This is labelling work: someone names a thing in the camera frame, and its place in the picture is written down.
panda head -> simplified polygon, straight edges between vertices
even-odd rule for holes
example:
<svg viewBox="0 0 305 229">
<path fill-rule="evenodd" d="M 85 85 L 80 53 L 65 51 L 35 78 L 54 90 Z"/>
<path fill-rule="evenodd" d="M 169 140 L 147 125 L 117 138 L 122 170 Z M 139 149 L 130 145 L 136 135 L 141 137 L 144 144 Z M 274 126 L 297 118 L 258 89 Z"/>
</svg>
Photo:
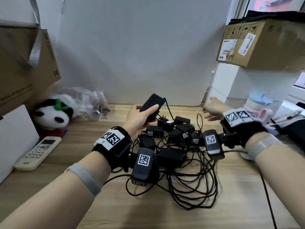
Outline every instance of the panda head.
<svg viewBox="0 0 305 229">
<path fill-rule="evenodd" d="M 34 121 L 43 129 L 65 128 L 73 115 L 73 109 L 60 99 L 45 100 L 34 112 Z"/>
</svg>

pink building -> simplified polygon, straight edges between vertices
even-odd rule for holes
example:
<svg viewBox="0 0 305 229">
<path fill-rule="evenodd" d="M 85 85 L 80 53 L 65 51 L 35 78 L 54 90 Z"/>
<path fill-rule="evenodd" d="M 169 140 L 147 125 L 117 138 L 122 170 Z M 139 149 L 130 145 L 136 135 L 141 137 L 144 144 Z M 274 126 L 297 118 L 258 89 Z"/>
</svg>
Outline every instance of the pink building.
<svg viewBox="0 0 305 229">
<path fill-rule="evenodd" d="M 254 10 L 261 12 L 287 11 L 292 1 L 293 0 L 256 0 Z"/>
</svg>

remote control screen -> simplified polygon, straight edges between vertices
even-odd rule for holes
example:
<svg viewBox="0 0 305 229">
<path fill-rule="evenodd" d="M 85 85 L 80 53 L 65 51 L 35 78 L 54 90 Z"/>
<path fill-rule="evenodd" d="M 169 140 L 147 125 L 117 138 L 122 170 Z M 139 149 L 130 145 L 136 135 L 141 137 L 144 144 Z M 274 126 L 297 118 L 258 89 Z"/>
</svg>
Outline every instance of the remote control screen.
<svg viewBox="0 0 305 229">
<path fill-rule="evenodd" d="M 54 142 L 55 142 L 55 140 L 43 140 L 43 141 L 41 142 L 41 144 L 51 145 L 51 144 L 53 144 Z"/>
</svg>

cardboard box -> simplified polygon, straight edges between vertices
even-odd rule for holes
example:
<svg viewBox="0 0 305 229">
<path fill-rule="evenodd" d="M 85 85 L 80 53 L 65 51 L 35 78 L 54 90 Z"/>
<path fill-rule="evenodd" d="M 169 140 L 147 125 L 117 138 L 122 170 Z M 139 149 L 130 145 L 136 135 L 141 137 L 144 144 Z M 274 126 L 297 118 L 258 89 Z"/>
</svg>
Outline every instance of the cardboard box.
<svg viewBox="0 0 305 229">
<path fill-rule="evenodd" d="M 19 53 L 29 58 L 37 26 L 0 26 L 10 35 Z M 60 73 L 47 30 L 42 31 L 41 51 L 36 68 L 25 68 L 0 43 L 0 116 L 18 107 L 34 93 L 60 80 Z"/>
<path fill-rule="evenodd" d="M 249 69 L 305 69 L 305 24 L 266 19 L 225 27 L 217 60 Z"/>
</svg>

person's left hand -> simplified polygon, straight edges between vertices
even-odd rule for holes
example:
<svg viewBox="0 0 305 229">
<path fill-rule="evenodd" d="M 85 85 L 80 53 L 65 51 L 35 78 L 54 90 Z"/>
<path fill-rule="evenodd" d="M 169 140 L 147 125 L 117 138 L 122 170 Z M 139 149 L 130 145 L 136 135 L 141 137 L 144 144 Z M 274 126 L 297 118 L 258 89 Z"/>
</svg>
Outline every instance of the person's left hand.
<svg viewBox="0 0 305 229">
<path fill-rule="evenodd" d="M 147 117 L 157 111 L 159 105 L 156 104 L 143 112 L 140 112 L 141 108 L 142 105 L 135 104 L 134 106 L 132 106 L 132 108 L 128 112 L 127 119 L 123 126 L 123 128 L 130 135 L 132 141 L 134 141 L 138 137 L 138 135 L 141 133 L 141 130 L 150 125 L 149 123 L 145 123 Z"/>
</svg>

